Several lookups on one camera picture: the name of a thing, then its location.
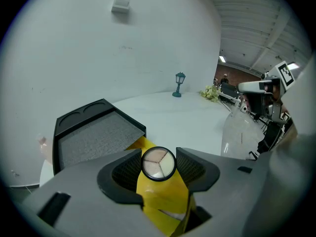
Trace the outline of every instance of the yellow object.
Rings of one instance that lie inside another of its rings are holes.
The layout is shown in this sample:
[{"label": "yellow object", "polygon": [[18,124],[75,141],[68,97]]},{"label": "yellow object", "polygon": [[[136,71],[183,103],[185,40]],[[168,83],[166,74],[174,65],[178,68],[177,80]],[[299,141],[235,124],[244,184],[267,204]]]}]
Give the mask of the yellow object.
[{"label": "yellow object", "polygon": [[[156,145],[141,137],[128,149],[142,149],[142,155]],[[156,182],[139,174],[136,193],[143,197],[143,212],[166,236],[170,236],[180,223],[167,214],[159,211],[183,214],[187,211],[189,190],[184,184],[178,170],[166,181]]]}]

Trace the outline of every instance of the ceiling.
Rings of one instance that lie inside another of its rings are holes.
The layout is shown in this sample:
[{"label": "ceiling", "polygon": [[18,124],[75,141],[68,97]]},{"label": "ceiling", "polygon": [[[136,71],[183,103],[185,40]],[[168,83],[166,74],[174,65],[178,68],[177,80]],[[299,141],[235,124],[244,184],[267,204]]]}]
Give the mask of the ceiling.
[{"label": "ceiling", "polygon": [[220,55],[226,65],[253,75],[285,60],[303,70],[312,55],[311,44],[284,0],[212,0],[222,19]]}]

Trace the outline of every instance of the teal lamp post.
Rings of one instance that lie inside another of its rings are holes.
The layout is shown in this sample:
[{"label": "teal lamp post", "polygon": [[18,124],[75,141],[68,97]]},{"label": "teal lamp post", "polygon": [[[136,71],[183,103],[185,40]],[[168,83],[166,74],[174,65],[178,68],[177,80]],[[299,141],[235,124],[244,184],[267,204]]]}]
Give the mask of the teal lamp post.
[{"label": "teal lamp post", "polygon": [[178,87],[177,87],[176,92],[172,93],[172,96],[174,96],[174,97],[181,97],[181,93],[179,93],[179,89],[180,89],[180,85],[183,84],[183,81],[184,81],[185,77],[186,76],[182,72],[176,74],[176,83],[178,84]]}]

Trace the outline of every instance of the curved white backdrop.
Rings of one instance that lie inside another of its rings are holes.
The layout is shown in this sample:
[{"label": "curved white backdrop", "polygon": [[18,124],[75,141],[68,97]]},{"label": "curved white backdrop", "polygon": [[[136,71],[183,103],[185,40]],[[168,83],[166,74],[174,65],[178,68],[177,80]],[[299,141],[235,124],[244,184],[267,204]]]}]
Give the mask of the curved white backdrop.
[{"label": "curved white backdrop", "polygon": [[[30,0],[1,47],[0,166],[8,185],[39,182],[36,136],[52,139],[56,118],[105,98],[110,102],[211,84],[221,22],[209,0]],[[11,170],[19,174],[14,178]]]}]

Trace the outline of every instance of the yellow flowers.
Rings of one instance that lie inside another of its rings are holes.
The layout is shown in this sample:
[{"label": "yellow flowers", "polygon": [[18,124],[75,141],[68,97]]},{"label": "yellow flowers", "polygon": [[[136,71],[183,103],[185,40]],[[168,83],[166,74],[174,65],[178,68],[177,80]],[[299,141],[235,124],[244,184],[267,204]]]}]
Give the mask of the yellow flowers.
[{"label": "yellow flowers", "polygon": [[212,102],[218,101],[218,92],[220,92],[220,89],[217,89],[215,86],[206,86],[205,90],[201,90],[199,93],[202,97],[205,97],[206,99],[211,100]]}]

